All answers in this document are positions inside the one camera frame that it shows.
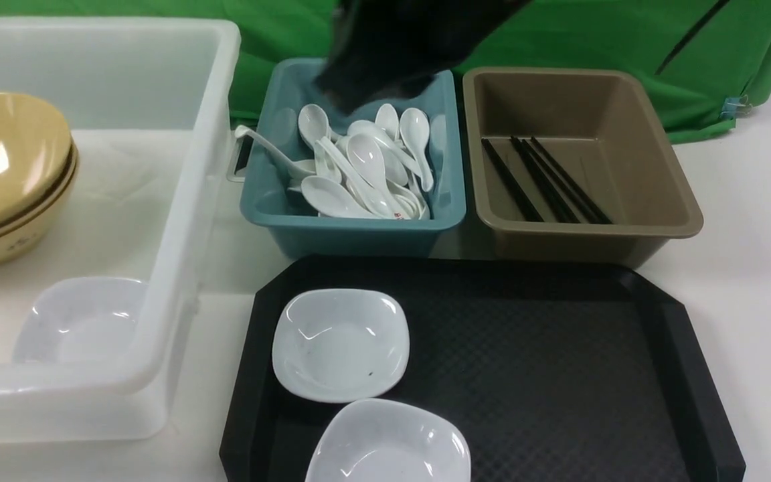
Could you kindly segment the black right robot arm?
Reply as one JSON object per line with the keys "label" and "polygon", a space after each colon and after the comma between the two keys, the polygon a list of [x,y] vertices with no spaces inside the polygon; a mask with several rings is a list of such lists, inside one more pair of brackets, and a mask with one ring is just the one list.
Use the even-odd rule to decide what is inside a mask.
{"label": "black right robot arm", "polygon": [[525,1],[337,1],[316,88],[337,110],[422,94]]}

